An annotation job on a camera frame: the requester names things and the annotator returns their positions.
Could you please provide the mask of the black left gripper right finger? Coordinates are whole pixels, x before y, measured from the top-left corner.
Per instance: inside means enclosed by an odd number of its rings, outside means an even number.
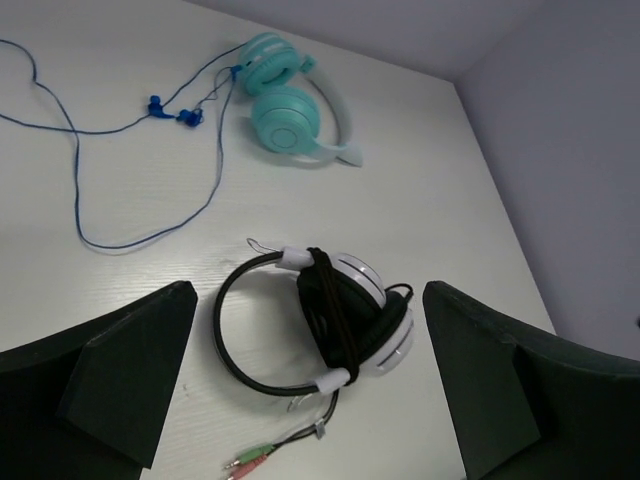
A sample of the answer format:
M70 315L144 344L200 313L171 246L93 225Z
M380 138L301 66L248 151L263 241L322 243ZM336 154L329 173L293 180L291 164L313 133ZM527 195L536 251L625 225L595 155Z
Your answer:
M636 479L639 363L562 339L443 281L423 292L468 479Z

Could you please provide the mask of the white black headphones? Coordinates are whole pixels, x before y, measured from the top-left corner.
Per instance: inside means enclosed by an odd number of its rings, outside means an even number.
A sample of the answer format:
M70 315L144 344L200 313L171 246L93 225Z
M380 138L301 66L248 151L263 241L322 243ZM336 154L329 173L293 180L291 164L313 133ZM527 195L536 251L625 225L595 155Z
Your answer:
M360 376L384 376L408 355L414 340L408 283L386 285L366 262L318 247L270 249L249 238L258 255L238 266L218 290L212 337L227 371L246 387L271 397L335 396ZM300 385L272 386L251 378L233 360L222 334L222 309L234 283L250 271L272 265L297 275L304 319L327 371Z

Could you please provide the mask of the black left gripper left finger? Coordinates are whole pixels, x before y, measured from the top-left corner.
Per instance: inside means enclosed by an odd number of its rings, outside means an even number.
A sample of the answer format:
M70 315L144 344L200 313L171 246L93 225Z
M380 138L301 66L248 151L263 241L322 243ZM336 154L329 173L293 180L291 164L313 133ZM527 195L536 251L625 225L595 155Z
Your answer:
M177 281L1 354L4 479L138 479L151 468L197 293Z

